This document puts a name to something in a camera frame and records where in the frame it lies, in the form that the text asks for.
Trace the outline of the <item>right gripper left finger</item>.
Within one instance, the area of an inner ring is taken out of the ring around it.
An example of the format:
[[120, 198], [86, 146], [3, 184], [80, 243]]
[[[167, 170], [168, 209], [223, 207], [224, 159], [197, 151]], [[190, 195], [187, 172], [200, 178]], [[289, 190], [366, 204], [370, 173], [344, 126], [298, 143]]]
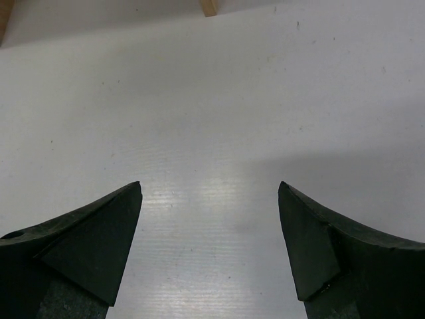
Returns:
[[129, 183], [1, 237], [2, 318], [105, 318], [116, 303], [142, 204]]

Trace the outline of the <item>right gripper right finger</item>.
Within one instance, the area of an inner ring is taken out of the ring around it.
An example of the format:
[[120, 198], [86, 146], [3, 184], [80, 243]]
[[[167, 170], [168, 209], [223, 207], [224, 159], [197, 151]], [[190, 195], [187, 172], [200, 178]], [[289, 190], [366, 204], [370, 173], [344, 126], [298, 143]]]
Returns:
[[308, 318], [424, 317], [424, 243], [358, 223], [285, 182], [278, 205]]

